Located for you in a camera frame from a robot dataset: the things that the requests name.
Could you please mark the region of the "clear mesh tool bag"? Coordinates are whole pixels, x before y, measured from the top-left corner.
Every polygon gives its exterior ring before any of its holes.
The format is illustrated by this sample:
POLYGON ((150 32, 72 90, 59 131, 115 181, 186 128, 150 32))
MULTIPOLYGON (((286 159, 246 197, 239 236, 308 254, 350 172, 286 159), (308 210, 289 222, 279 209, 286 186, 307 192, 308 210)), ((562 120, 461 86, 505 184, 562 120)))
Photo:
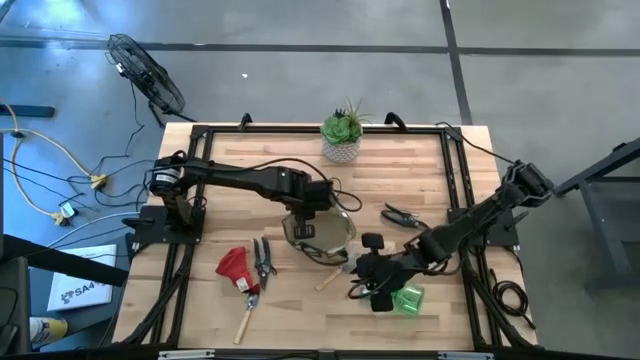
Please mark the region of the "clear mesh tool bag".
POLYGON ((315 218, 306 222, 314 225, 316 236, 310 239, 295 239, 294 215, 289 214, 282 220, 286 241, 297 251, 314 263, 323 266, 340 266, 347 262, 347 247, 356 234, 356 227, 350 216, 343 210, 331 208, 317 212, 315 218))

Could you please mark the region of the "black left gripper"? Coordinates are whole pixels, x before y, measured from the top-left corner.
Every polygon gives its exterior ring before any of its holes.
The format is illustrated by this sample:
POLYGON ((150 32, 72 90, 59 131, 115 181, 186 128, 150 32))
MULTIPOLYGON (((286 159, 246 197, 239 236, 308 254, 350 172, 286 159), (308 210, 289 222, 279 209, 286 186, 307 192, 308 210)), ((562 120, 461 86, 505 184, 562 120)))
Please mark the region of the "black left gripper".
POLYGON ((330 210, 333 206, 331 197, 330 192, 310 192, 306 193, 300 202, 292 205, 292 214, 297 224, 294 227, 295 239, 310 239, 316 236, 315 226, 306 222, 314 219, 317 212, 330 210))

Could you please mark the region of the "black pruning shears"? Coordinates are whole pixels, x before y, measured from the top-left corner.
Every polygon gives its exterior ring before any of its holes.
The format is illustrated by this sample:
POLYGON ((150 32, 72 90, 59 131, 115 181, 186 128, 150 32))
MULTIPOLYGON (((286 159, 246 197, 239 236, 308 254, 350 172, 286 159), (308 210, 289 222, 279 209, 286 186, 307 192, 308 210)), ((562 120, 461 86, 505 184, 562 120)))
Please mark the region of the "black pruning shears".
POLYGON ((380 212, 380 215, 384 219, 402 227, 422 230, 429 229, 429 226, 422 220, 419 220, 417 215, 406 210, 399 209, 389 203, 385 204, 385 208, 380 212))

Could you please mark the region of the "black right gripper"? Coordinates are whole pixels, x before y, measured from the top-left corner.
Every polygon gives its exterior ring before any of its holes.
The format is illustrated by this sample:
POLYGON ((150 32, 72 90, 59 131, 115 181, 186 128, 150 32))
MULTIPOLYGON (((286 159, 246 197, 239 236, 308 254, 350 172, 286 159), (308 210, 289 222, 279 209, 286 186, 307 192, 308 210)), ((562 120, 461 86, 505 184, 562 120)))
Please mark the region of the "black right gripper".
POLYGON ((403 251, 391 255, 381 255, 385 248, 384 237, 380 233, 367 232, 361 235, 362 246, 369 249, 356 259, 352 274, 364 281, 373 291, 370 306, 373 312, 394 310, 393 293, 400 290, 418 273, 418 263, 412 255, 403 251))

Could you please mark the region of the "black chair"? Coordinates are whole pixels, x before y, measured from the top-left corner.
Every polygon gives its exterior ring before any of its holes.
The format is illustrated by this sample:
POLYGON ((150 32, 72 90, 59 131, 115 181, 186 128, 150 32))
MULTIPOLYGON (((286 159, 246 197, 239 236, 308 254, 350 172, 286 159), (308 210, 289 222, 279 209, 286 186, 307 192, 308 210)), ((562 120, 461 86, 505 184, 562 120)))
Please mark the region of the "black chair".
POLYGON ((0 263, 0 356, 31 351, 30 284, 24 257, 0 263))

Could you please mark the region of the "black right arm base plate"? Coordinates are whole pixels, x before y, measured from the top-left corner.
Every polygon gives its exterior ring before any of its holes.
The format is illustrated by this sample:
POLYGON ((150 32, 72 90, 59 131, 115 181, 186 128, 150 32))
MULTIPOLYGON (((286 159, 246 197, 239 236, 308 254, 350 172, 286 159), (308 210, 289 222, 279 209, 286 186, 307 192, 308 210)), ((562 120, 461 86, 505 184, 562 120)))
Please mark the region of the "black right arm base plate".
POLYGON ((469 240, 470 246, 513 247, 520 244, 516 230, 518 220, 511 211, 500 215, 484 235, 469 240))

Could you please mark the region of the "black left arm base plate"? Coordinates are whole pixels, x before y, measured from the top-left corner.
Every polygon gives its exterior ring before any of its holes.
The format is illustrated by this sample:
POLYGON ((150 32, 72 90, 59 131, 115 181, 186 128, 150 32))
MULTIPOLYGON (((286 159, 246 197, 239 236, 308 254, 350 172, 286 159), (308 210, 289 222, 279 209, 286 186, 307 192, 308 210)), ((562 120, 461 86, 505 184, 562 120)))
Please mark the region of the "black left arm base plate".
POLYGON ((144 206, 139 215, 122 223, 134 230, 140 244, 195 245, 202 239, 206 209, 188 206, 186 211, 164 206, 144 206))

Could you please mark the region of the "dark metal side table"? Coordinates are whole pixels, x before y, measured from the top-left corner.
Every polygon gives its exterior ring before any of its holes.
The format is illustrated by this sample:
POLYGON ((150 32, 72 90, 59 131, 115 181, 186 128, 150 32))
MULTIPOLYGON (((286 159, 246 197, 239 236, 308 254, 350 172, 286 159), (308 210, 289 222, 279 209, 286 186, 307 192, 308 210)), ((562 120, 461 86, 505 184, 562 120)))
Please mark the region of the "dark metal side table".
POLYGON ((626 248, 640 247, 640 175, 620 176, 616 170, 640 161, 640 137, 615 147, 609 155, 557 185, 561 198, 577 190, 584 201, 606 270, 585 284, 587 291, 640 288, 640 261, 626 248))

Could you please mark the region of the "wooden-handled garden trowel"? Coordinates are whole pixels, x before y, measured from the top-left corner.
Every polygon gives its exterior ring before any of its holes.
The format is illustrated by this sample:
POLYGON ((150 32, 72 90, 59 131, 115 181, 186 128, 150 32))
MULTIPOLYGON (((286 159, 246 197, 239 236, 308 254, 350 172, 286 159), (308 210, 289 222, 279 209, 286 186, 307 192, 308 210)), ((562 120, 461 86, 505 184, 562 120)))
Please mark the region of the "wooden-handled garden trowel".
POLYGON ((258 305, 258 302, 259 302, 259 294, 258 293, 252 293, 247 297, 246 309, 245 309, 243 318, 242 318, 242 320, 240 322, 240 325, 238 327, 238 330, 237 330, 236 335, 235 335, 234 340, 233 340, 233 344, 234 345, 239 345, 242 342, 242 339, 243 339, 244 334, 246 332, 249 320, 250 320, 251 315, 252 315, 252 311, 258 305))

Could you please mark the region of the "succulent in white pot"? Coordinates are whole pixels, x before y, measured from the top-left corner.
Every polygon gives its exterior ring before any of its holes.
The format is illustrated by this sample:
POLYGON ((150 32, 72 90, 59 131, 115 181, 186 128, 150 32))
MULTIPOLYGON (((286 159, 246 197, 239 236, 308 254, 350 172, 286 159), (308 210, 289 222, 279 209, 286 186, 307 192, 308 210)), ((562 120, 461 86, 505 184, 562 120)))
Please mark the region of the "succulent in white pot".
POLYGON ((356 105, 346 98, 342 107, 336 108, 320 126, 322 152, 330 161, 345 164, 353 161, 359 152, 363 124, 370 124, 371 114, 360 112, 361 102, 356 105))

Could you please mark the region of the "silver table bracket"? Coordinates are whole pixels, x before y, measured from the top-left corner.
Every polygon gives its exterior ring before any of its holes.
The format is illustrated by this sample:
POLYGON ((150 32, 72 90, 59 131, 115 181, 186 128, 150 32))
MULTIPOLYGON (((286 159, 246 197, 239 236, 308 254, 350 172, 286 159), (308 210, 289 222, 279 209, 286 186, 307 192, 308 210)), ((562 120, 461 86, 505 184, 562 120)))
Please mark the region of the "silver table bracket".
POLYGON ((216 352, 213 349, 187 349, 161 351, 157 360, 207 360, 214 359, 216 352))
POLYGON ((438 360, 495 360, 492 353, 442 351, 437 353, 438 360))

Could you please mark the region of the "black floor fan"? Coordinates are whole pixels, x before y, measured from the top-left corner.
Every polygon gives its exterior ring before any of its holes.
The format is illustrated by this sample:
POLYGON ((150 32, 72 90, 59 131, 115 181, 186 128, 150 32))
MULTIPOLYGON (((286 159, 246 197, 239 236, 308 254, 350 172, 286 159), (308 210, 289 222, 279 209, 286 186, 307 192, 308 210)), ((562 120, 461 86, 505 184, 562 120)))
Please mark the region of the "black floor fan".
POLYGON ((161 66, 138 42, 124 33, 112 34, 107 49, 119 74, 128 79, 148 101, 148 107, 161 128, 157 110, 188 122, 196 120, 183 114, 186 101, 181 91, 161 66))

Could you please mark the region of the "red gardening glove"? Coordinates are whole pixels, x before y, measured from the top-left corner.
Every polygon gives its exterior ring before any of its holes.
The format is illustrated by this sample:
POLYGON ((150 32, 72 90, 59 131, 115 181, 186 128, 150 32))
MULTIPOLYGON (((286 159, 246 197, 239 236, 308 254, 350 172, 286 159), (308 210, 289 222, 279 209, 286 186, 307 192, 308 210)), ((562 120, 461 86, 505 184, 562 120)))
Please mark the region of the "red gardening glove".
POLYGON ((245 247, 234 247, 219 261, 215 272, 228 278, 241 293, 259 294, 260 285, 252 279, 247 266, 247 250, 245 247))

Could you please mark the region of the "white printed cardboard box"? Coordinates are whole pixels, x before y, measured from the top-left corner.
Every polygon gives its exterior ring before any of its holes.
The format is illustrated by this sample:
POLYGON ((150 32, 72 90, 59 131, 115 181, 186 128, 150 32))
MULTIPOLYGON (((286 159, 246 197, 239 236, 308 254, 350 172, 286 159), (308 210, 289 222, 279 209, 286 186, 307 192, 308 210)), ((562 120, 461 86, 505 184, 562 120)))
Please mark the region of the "white printed cardboard box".
MULTIPOLYGON (((87 258, 111 267, 115 266, 117 245, 66 249, 65 253, 87 258)), ((100 282, 55 273, 47 303, 48 311, 66 311, 111 302, 113 286, 100 282)))

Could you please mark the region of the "yellow and white can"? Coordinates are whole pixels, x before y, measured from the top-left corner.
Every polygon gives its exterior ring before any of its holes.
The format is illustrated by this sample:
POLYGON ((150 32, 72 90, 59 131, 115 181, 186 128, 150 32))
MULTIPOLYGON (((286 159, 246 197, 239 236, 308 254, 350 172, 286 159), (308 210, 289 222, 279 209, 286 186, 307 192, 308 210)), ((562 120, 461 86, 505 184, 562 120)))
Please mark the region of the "yellow and white can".
POLYGON ((33 348, 61 340, 68 331, 68 323, 64 319, 30 317, 29 325, 30 343, 33 348))

